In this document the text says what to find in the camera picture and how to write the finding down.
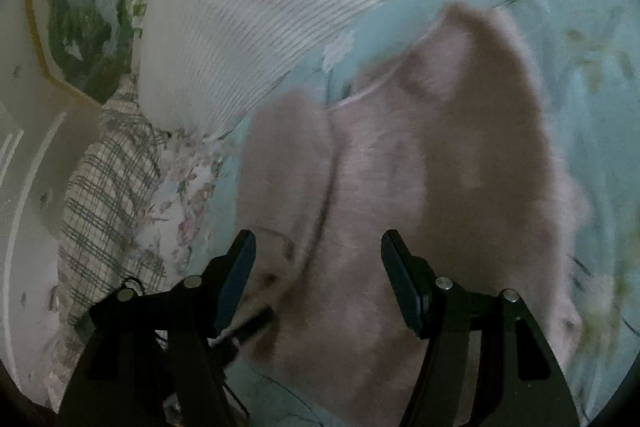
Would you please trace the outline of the floral white quilt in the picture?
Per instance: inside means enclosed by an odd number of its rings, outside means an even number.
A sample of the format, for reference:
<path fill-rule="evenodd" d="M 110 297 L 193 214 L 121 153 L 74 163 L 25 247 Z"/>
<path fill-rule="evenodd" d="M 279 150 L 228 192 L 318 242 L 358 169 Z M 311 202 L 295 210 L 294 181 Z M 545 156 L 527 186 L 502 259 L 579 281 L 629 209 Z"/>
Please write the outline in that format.
<path fill-rule="evenodd" d="M 221 142 L 177 132 L 160 149 L 160 181 L 150 193 L 134 234 L 134 251 L 158 260 L 169 284 L 186 276 L 191 243 L 221 166 Z"/>

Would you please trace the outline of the pink fleece garment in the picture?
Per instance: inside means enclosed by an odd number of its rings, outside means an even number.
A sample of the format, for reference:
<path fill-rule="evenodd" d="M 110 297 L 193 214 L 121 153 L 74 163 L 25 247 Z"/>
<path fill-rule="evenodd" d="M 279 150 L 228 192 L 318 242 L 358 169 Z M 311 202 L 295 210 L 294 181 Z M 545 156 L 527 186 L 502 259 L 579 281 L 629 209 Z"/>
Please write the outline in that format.
<path fill-rule="evenodd" d="M 455 3 L 407 51 L 324 107 L 296 90 L 253 117 L 236 225 L 257 255 L 239 312 L 273 309 L 244 349 L 266 374 L 349 426 L 395 426 L 425 343 L 401 317 L 381 259 L 387 230 L 468 291 L 511 287 L 562 367 L 588 210 L 551 143 L 540 82 L 514 21 Z"/>

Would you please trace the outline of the checked plaid blanket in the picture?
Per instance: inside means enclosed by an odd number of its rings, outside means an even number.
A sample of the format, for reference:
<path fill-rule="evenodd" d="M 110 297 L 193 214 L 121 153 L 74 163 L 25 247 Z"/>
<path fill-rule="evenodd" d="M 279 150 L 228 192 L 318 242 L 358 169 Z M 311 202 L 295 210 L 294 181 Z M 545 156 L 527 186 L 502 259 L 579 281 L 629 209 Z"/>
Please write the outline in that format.
<path fill-rule="evenodd" d="M 101 110 L 99 138 L 68 182 L 58 250 L 61 322 L 74 326 L 127 277 L 146 291 L 166 283 L 163 263 L 134 252 L 139 220 L 160 182 L 167 134 L 142 115 L 137 79 L 122 76 Z"/>

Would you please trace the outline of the light blue floral bedsheet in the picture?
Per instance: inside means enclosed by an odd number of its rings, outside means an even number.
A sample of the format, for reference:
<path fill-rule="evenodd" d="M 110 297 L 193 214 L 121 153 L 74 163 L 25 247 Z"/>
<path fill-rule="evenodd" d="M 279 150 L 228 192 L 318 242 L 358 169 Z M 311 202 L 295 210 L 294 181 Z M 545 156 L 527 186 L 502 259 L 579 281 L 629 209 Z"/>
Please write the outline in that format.
<path fill-rule="evenodd" d="M 305 88 L 320 104 L 344 105 L 359 77 L 408 49 L 451 0 L 387 0 L 348 24 L 311 34 L 295 15 L 270 23 L 254 1 L 235 1 L 193 86 L 191 119 L 229 147 L 194 263 L 230 242 L 241 161 L 256 109 Z M 555 190 L 558 225 L 569 230 L 568 384 L 589 423 L 612 398 L 639 350 L 639 0 L 462 0 L 495 8 L 518 28 L 537 67 L 539 122 L 572 179 Z"/>

